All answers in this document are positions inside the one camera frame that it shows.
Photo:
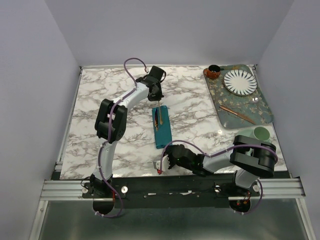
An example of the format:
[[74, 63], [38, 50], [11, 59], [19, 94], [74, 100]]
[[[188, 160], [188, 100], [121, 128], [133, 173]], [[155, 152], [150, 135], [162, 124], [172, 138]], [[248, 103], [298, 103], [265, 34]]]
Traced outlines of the teal cloth napkin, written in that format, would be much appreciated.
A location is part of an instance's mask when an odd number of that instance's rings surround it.
[[159, 111], [158, 111], [158, 131], [155, 131], [153, 109], [152, 109], [152, 121], [153, 121], [155, 147], [156, 149], [163, 149], [169, 142], [172, 141], [172, 131], [171, 131], [170, 118], [169, 118], [169, 111], [166, 105], [161, 106], [163, 124], [160, 124]]

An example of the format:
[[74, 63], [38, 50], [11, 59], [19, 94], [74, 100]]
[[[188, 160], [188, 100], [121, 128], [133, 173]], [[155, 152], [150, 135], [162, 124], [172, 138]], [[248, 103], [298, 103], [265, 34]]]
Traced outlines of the iridescent rainbow knife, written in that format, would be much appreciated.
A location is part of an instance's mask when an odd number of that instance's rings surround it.
[[158, 108], [154, 108], [152, 110], [152, 117], [153, 117], [153, 124], [154, 124], [154, 128], [155, 128], [155, 131], [157, 132], [158, 131]]

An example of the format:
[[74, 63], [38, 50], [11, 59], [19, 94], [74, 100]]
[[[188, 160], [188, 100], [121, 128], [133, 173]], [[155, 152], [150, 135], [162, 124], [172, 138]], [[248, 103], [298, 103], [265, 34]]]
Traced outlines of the gold spoon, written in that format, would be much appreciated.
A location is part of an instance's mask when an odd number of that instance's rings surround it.
[[162, 125], [163, 124], [163, 119], [162, 119], [162, 110], [161, 110], [160, 100], [158, 101], [158, 113], [159, 113], [159, 123]]

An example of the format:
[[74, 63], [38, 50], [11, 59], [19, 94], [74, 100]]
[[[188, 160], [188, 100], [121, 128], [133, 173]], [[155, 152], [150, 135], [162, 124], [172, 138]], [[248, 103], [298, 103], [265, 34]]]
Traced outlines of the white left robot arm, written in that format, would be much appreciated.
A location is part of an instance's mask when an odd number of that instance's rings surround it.
[[90, 186], [101, 198], [107, 197], [111, 189], [109, 179], [113, 176], [113, 159], [119, 140], [127, 127], [128, 112], [140, 101], [160, 101], [164, 95], [161, 83], [167, 73], [153, 66], [148, 74], [134, 80], [134, 88], [114, 100], [104, 99], [99, 107], [94, 129], [99, 139], [104, 140], [98, 151], [96, 169], [90, 176]]

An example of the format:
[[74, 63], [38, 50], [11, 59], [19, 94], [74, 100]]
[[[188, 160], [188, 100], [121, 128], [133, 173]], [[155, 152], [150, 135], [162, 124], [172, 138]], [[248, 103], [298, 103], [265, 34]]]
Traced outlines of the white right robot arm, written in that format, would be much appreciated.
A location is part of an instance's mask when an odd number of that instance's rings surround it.
[[272, 178], [277, 162], [275, 145], [244, 135], [235, 136], [231, 146], [211, 155], [190, 142], [173, 140], [161, 153], [158, 173], [178, 166], [206, 177], [223, 168], [237, 166], [240, 170], [230, 183], [230, 191], [241, 196], [259, 178]]

